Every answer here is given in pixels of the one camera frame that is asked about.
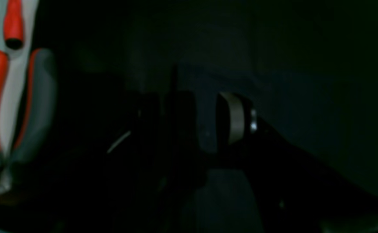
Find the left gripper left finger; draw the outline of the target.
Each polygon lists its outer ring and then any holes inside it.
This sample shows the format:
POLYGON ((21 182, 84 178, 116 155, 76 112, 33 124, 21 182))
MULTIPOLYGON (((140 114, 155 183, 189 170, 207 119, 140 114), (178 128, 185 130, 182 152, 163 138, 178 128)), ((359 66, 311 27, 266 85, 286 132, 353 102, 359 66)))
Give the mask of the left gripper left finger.
POLYGON ((18 233, 193 233, 198 181, 192 92, 70 94, 37 161, 18 233))

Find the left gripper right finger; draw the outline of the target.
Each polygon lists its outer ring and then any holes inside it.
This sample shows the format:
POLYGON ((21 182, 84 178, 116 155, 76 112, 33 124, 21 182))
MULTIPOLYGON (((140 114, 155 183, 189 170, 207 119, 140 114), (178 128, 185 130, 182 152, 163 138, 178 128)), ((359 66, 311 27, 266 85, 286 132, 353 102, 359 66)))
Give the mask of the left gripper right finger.
POLYGON ((378 198, 262 119, 251 100, 216 101, 219 163, 244 172, 266 233, 378 233, 378 198))

